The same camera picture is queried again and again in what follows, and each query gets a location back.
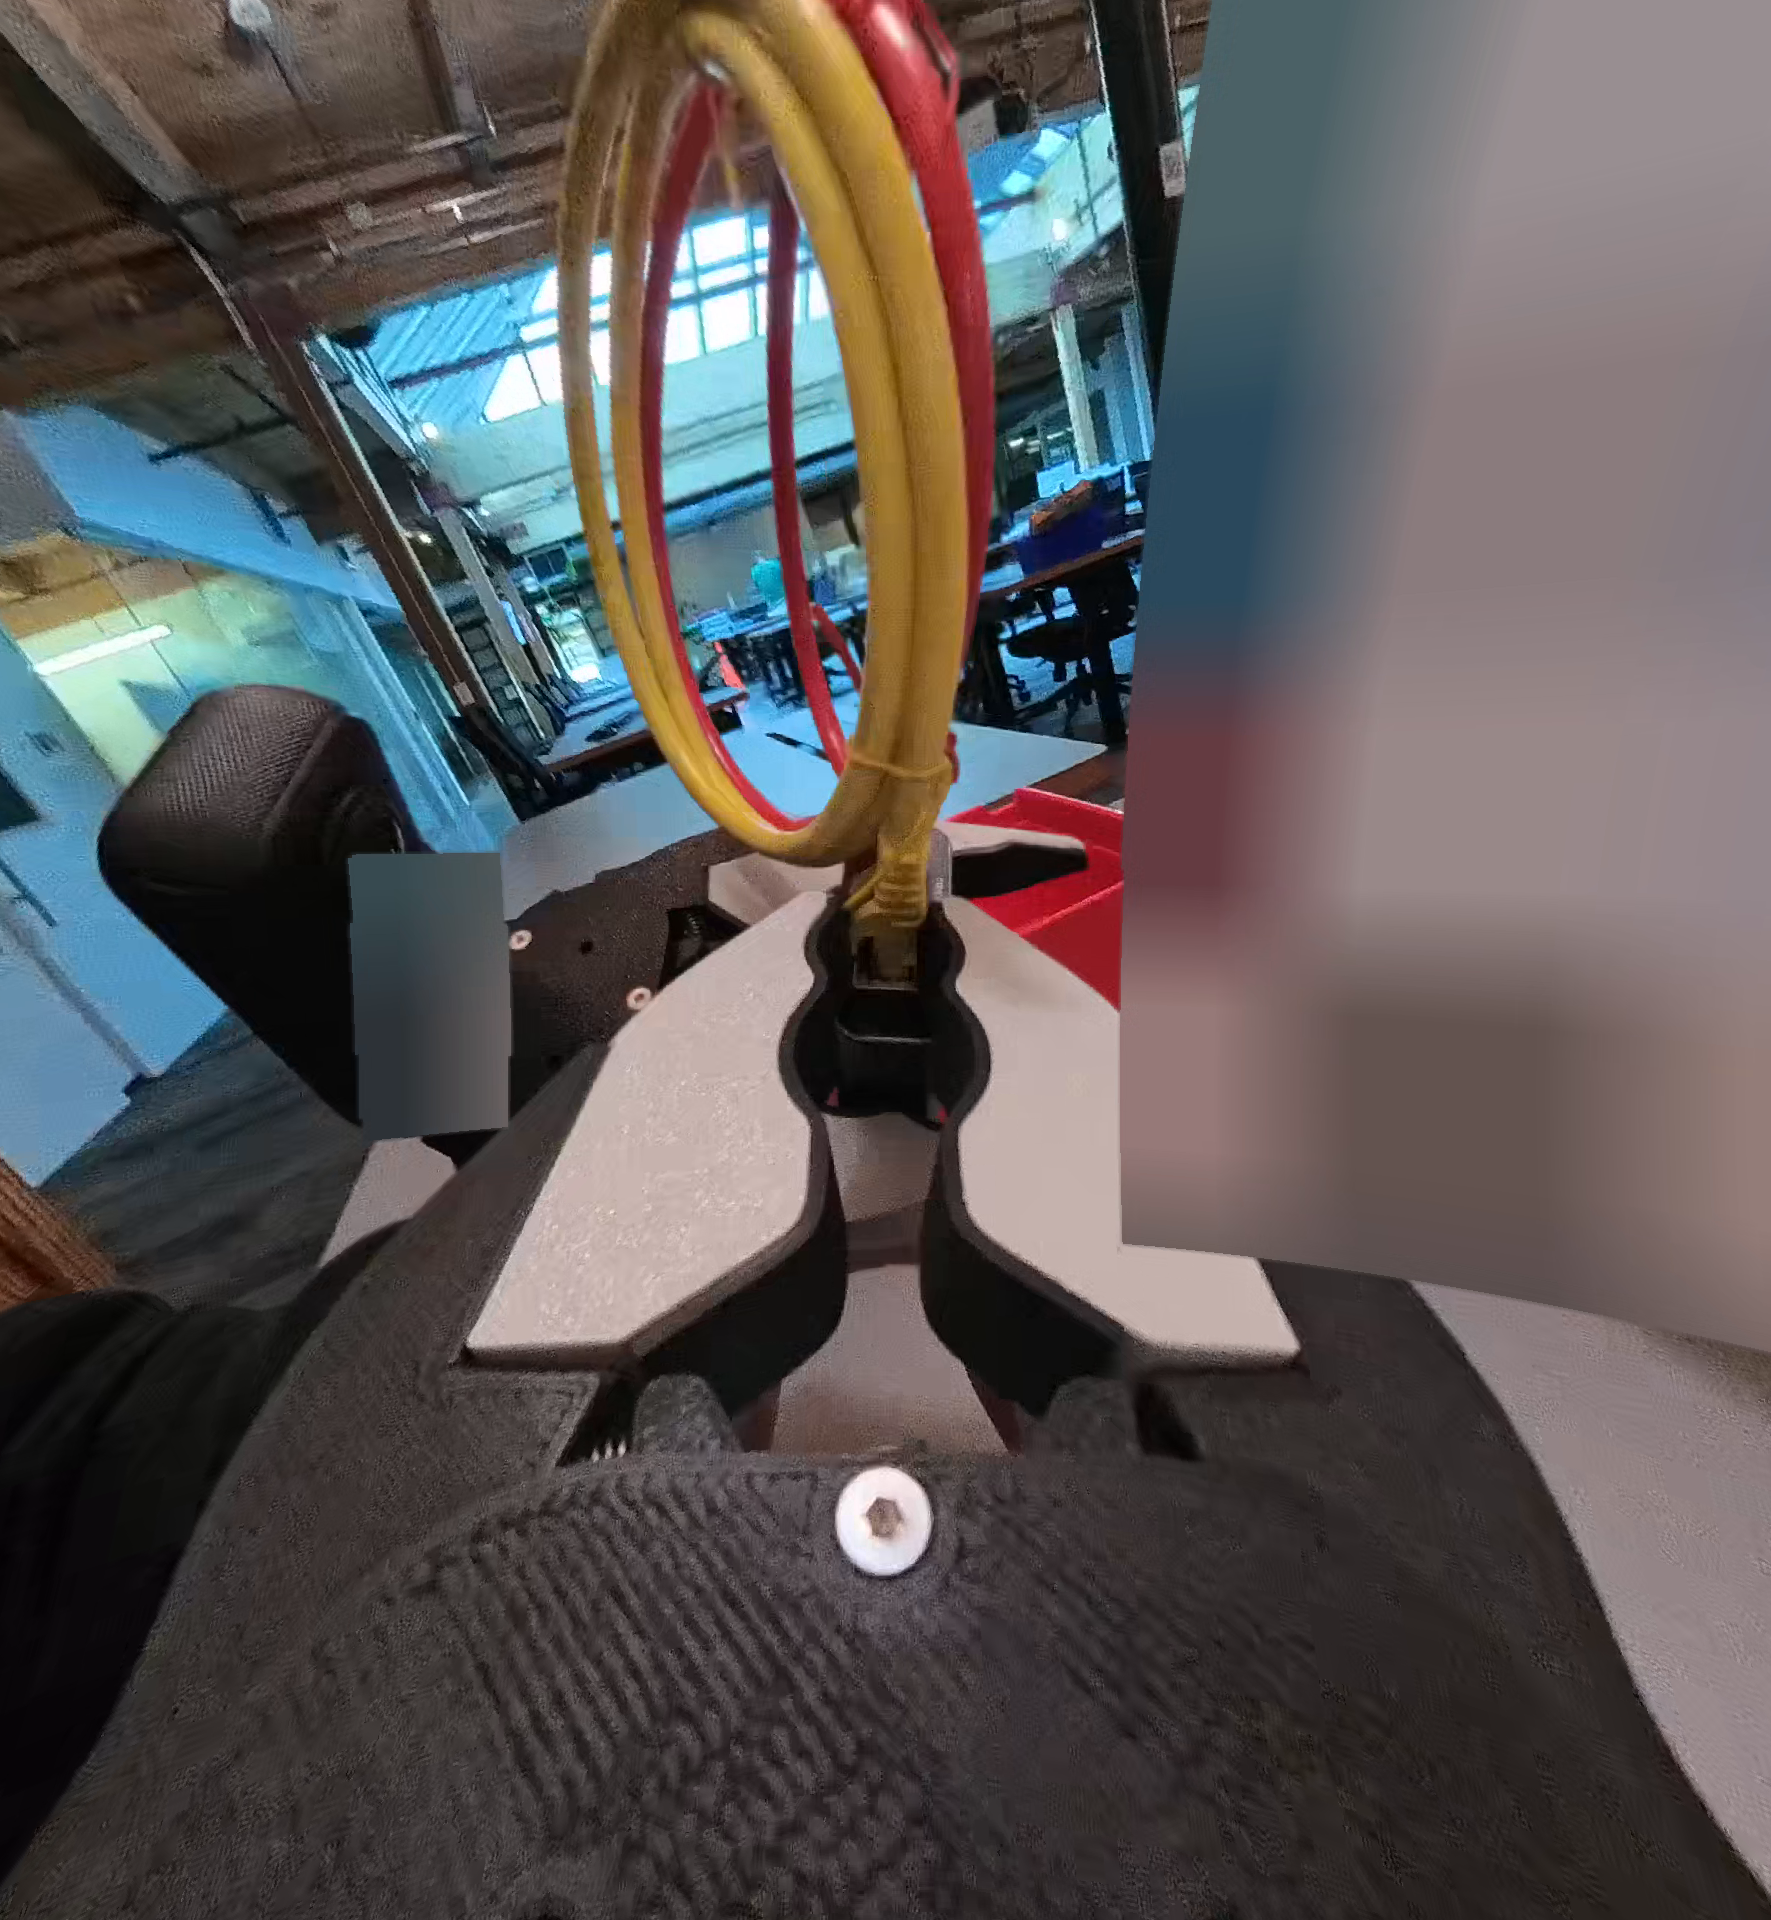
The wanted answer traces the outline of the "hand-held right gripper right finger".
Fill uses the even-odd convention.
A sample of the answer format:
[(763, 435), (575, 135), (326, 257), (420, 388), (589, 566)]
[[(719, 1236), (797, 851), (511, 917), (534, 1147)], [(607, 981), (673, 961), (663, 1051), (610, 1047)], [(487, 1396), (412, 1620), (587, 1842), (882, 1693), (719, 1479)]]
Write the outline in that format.
[(1258, 1261), (1125, 1238), (1112, 1003), (968, 901), (927, 929), (945, 1125), (920, 1305), (945, 1349), (1026, 1412), (1073, 1379), (1294, 1366)]

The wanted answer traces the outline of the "black office chair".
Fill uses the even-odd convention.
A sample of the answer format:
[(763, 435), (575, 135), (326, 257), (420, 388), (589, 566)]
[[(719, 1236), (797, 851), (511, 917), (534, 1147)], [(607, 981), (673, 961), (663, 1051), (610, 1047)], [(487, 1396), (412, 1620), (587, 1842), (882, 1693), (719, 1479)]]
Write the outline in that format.
[(1021, 590), (999, 612), (999, 645), (1016, 662), (1047, 666), (1055, 690), (1021, 714), (1064, 712), (1064, 735), (1086, 707), (1099, 707), (1093, 662), (1136, 633), (1139, 588), (1129, 568), (1091, 572), (1070, 583)]

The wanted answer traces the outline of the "black ethernet splitter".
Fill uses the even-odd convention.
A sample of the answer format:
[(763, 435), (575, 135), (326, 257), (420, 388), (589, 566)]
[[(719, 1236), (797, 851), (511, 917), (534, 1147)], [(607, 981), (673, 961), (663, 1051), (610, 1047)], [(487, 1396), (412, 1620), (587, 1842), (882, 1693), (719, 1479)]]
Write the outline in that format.
[(902, 1117), (927, 1130), (949, 1125), (972, 1054), (957, 996), (964, 944), (949, 906), (927, 908), (897, 971), (884, 969), (843, 906), (828, 912), (817, 957), (824, 996), (812, 1070), (823, 1111)]

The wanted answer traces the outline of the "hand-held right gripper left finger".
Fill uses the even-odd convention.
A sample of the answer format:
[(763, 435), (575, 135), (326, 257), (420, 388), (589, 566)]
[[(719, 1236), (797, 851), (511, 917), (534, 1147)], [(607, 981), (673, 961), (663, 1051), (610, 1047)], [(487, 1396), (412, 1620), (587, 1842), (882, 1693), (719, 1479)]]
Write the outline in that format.
[(595, 1068), (465, 1333), (481, 1368), (704, 1379), (728, 1414), (819, 1354), (847, 1221), (796, 1059), (824, 986), (806, 893), (665, 988)]

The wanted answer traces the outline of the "blue plastic bin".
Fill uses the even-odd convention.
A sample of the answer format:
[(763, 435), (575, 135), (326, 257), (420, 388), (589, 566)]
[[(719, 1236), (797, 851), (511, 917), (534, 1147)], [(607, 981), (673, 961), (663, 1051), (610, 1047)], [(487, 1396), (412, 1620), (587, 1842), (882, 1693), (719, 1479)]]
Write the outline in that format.
[(1142, 517), (1122, 500), (1091, 500), (1055, 519), (1041, 533), (1016, 535), (1012, 550), (1022, 572), (1043, 572), (1073, 564), (1121, 540), (1142, 535)]

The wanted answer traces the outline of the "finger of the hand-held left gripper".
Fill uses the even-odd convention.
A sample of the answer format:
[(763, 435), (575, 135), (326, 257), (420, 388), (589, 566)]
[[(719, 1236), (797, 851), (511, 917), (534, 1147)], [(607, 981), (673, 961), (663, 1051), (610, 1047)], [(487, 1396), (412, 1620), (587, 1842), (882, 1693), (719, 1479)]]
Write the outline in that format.
[(793, 866), (763, 855), (740, 855), (705, 869), (705, 908), (723, 925), (723, 936), (735, 939), (775, 921), (781, 931), (804, 939), (843, 898), (844, 867)]
[(1088, 871), (1090, 851), (1078, 837), (940, 823), (927, 841), (923, 902), (1003, 901)]

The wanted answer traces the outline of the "red plastic bin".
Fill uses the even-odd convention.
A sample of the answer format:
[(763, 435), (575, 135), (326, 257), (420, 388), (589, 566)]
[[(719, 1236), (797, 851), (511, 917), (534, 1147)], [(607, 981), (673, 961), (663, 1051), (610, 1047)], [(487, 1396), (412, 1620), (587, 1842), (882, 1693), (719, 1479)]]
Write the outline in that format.
[(1090, 871), (1081, 878), (1014, 898), (972, 902), (993, 922), (1059, 961), (1117, 1010), (1122, 929), (1121, 810), (1031, 785), (995, 805), (962, 810), (945, 823), (1034, 829), (1078, 837), (1088, 845)]

